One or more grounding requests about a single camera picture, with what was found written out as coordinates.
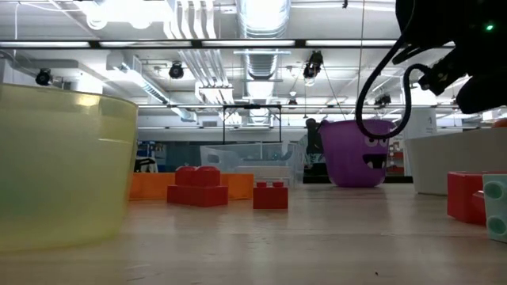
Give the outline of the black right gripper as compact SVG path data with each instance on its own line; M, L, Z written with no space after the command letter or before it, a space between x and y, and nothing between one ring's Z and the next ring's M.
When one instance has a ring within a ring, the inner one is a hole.
M454 48L424 72L419 85L440 95L457 79L471 77L456 103L463 114L506 105L506 0L397 0L402 63L434 48Z

